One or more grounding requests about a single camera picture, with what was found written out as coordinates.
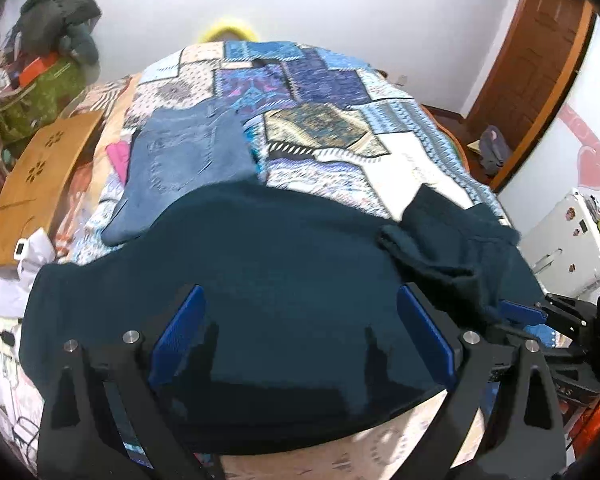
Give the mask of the dark teal sweatpants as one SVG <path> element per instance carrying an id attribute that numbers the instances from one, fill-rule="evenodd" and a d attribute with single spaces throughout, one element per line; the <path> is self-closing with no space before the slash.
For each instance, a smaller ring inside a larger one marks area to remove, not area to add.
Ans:
<path id="1" fill-rule="evenodd" d="M 239 455 L 339 439 L 440 390 L 399 318 L 402 285 L 470 330 L 502 322 L 501 301 L 542 299 L 518 240 L 488 206 L 428 186 L 391 220 L 250 181 L 209 185 L 105 257 L 44 266 L 20 363 L 49 396 L 66 341 L 157 340 L 199 286 L 206 306 L 178 323 L 174 371 L 155 388 L 180 440 Z"/>

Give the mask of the white mini fridge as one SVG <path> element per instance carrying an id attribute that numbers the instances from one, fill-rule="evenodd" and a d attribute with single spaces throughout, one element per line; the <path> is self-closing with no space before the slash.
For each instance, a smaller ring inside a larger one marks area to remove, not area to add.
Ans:
<path id="1" fill-rule="evenodd" d="M 600 231 L 573 188 L 518 246 L 542 289 L 594 301 L 600 292 Z"/>

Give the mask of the grey slippers on floor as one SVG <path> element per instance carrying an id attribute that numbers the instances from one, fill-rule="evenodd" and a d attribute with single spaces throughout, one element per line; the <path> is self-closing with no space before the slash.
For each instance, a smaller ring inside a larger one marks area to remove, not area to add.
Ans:
<path id="1" fill-rule="evenodd" d="M 494 177 L 508 161 L 512 150 L 509 148 L 500 129 L 488 125 L 480 136 L 480 165 L 488 177 Z"/>

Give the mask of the wooden lap desk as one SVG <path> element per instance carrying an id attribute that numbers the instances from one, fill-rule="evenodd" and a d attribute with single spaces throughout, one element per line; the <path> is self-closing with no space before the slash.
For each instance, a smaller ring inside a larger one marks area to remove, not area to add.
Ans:
<path id="1" fill-rule="evenodd" d="M 37 230 L 52 232 L 61 195 L 103 114 L 58 119 L 35 133 L 0 195 L 0 266 L 16 263 L 20 240 Z"/>

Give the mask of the folded blue jeans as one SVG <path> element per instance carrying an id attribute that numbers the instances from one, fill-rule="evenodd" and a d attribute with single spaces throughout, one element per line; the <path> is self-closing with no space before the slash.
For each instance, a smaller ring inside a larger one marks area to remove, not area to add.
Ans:
<path id="1" fill-rule="evenodd" d="M 257 175 L 234 110 L 215 99 L 182 110 L 158 108 L 135 133 L 124 192 L 102 241 L 117 246 L 139 237 L 196 188 Z"/>

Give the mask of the blue patchwork bedspread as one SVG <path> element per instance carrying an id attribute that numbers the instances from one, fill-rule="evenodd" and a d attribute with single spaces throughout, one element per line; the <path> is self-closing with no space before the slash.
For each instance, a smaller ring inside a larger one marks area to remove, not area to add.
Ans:
<path id="1" fill-rule="evenodd" d="M 106 344 L 126 321 L 145 321 L 112 270 L 102 231 L 124 192 L 133 138 L 158 108 L 215 99 L 231 108 L 269 188 L 336 200 L 396 218 L 428 185 L 468 214 L 501 217 L 495 195 L 464 167 L 452 138 L 379 70 L 331 50 L 295 42 L 228 40 L 193 44 L 137 78 L 91 88 L 79 113 L 102 110 L 80 226 L 62 226 L 68 263 L 29 330 L 39 359 L 69 338 Z"/>

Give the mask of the brown wooden door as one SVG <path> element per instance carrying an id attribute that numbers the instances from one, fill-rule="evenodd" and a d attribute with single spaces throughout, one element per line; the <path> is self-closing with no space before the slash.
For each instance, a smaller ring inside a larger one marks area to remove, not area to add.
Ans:
<path id="1" fill-rule="evenodd" d="M 588 0 L 518 0 L 500 53 L 467 117 L 473 133 L 498 127 L 513 150 L 489 180 L 492 190 L 513 177 L 553 119 L 593 22 Z"/>

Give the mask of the green patterned storage bag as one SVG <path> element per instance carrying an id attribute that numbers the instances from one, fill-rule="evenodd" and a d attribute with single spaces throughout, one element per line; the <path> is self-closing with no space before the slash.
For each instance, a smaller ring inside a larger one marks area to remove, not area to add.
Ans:
<path id="1" fill-rule="evenodd" d="M 82 68 L 70 58 L 60 58 L 27 87 L 0 100 L 0 135 L 5 145 L 33 136 L 54 122 L 62 110 L 85 88 Z"/>

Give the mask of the orange box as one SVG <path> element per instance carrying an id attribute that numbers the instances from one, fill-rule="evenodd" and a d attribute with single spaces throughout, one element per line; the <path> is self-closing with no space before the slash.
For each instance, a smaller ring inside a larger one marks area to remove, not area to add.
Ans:
<path id="1" fill-rule="evenodd" d="M 52 67 L 59 58 L 57 52 L 52 52 L 47 56 L 39 56 L 34 61 L 29 63 L 19 75 L 19 83 L 21 87 L 27 87 L 35 78 L 44 74 L 46 70 Z"/>

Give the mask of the dark jacket pile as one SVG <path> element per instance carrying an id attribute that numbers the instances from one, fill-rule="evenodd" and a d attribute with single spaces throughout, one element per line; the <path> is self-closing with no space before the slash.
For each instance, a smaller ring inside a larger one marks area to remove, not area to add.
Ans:
<path id="1" fill-rule="evenodd" d="M 56 52 L 94 66 L 99 53 L 92 31 L 101 17 L 95 0 L 27 0 L 7 45 L 18 54 L 42 58 Z"/>

